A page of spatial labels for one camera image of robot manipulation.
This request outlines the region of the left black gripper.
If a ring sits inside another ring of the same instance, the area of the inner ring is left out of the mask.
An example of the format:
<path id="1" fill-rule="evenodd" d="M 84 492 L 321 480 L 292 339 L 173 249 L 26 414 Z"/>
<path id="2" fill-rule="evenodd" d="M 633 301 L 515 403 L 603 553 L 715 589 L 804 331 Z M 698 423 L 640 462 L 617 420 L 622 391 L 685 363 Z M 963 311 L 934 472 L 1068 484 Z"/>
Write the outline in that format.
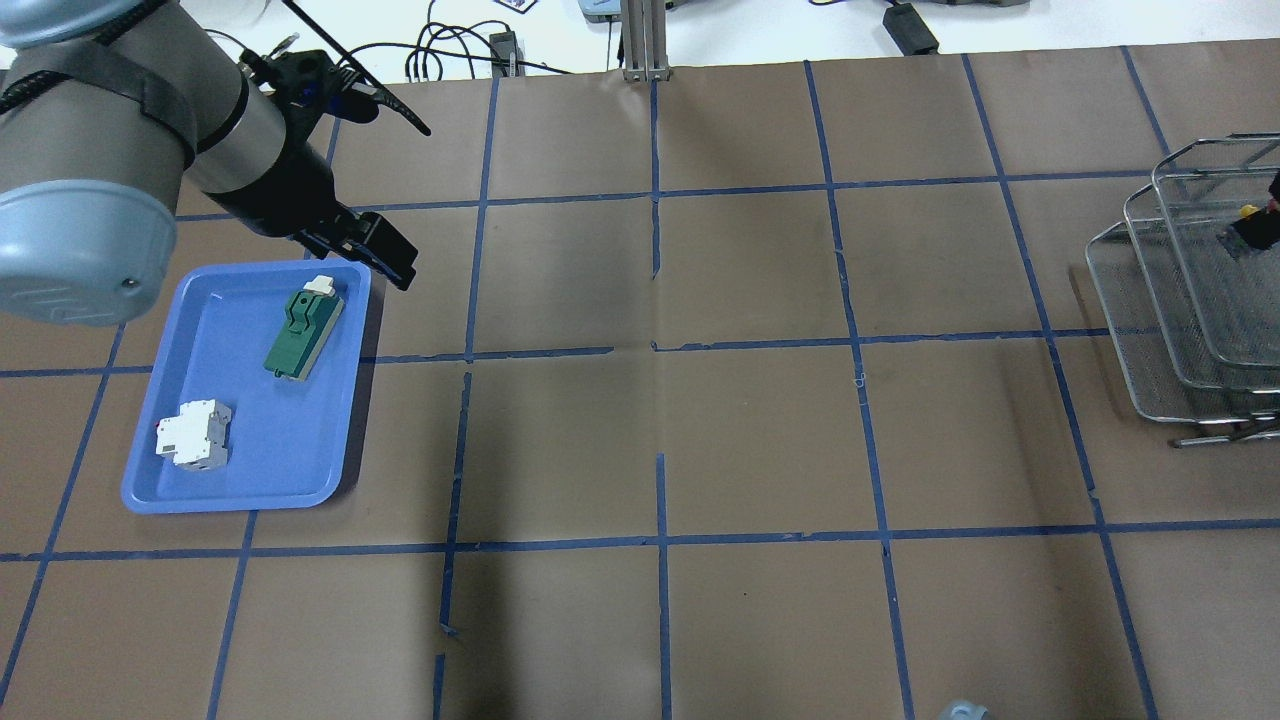
<path id="1" fill-rule="evenodd" d="M 244 77 L 233 113 L 200 142 L 191 181 L 253 232 L 361 263 L 407 291 L 419 250 L 381 214 L 342 204 L 310 143 L 323 117 L 378 119 L 376 90 L 323 50 L 283 53 L 257 68 L 264 78 Z"/>

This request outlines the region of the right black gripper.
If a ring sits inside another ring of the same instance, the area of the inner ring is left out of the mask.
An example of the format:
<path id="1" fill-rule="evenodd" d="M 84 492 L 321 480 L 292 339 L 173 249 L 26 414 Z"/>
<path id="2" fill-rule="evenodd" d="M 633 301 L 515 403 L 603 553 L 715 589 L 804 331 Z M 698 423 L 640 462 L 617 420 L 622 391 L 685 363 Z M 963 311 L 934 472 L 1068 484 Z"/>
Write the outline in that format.
<path id="1" fill-rule="evenodd" d="M 1217 233 L 1219 245 L 1235 260 L 1253 258 L 1268 251 L 1279 242 L 1279 204 L 1280 172 L 1277 170 L 1268 186 L 1268 209 L 1254 214 L 1245 222 L 1224 225 Z"/>

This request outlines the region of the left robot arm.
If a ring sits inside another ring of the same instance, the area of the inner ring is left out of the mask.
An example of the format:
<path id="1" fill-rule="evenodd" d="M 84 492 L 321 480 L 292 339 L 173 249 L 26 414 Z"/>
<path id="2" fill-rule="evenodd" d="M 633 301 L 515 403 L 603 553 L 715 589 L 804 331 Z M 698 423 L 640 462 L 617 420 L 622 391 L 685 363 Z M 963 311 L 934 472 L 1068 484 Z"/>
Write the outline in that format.
<path id="1" fill-rule="evenodd" d="M 430 129 L 328 51 L 228 56 L 178 1 L 5 1 L 1 305 L 118 325 L 155 304 L 193 184 L 253 233 L 335 254 L 407 290 L 417 249 L 337 197 L 310 143 L 324 115 L 381 109 Z"/>

